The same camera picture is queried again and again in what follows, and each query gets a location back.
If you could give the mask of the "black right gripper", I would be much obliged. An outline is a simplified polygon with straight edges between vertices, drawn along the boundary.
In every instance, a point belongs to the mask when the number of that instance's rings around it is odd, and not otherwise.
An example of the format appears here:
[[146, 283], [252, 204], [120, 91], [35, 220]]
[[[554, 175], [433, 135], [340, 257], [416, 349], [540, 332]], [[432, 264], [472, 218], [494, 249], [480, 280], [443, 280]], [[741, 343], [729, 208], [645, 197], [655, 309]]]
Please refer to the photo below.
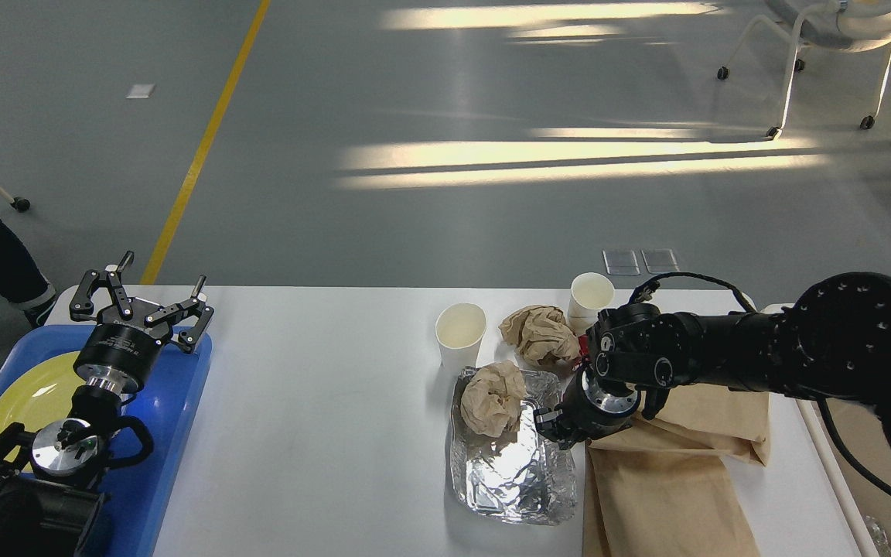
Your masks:
[[604, 388], [584, 367], [577, 371], [558, 403], [558, 408], [534, 410], [537, 433], [569, 450], [585, 440], [597, 440], [620, 431], [639, 409], [641, 394], [629, 388]]

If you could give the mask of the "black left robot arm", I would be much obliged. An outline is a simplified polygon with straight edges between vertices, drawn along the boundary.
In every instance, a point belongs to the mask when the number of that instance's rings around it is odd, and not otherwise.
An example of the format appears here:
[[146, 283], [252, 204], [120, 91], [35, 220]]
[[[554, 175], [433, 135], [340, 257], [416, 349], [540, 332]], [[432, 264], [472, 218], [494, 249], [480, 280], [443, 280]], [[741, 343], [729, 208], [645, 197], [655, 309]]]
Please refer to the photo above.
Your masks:
[[70, 324], [25, 335], [0, 370], [0, 399], [68, 349], [78, 377], [59, 416], [0, 430], [0, 556], [155, 550], [211, 367], [213, 307], [205, 276], [176, 303], [131, 295], [121, 275], [133, 260], [88, 269]]

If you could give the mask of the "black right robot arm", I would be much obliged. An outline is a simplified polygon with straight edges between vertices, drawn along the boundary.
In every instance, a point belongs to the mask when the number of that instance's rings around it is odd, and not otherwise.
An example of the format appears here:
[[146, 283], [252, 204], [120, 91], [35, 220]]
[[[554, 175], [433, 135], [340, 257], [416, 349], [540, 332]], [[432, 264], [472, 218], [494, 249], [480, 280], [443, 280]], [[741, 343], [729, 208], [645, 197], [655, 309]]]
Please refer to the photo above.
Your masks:
[[673, 388], [721, 385], [813, 401], [832, 444], [863, 478], [891, 486], [860, 464], [839, 435], [828, 401], [856, 403], [879, 419], [891, 449], [891, 276], [846, 272], [811, 286], [792, 306], [761, 313], [738, 288], [737, 313], [662, 313], [655, 275], [587, 328], [572, 383], [535, 430], [568, 450], [615, 434], [634, 412], [653, 419]]

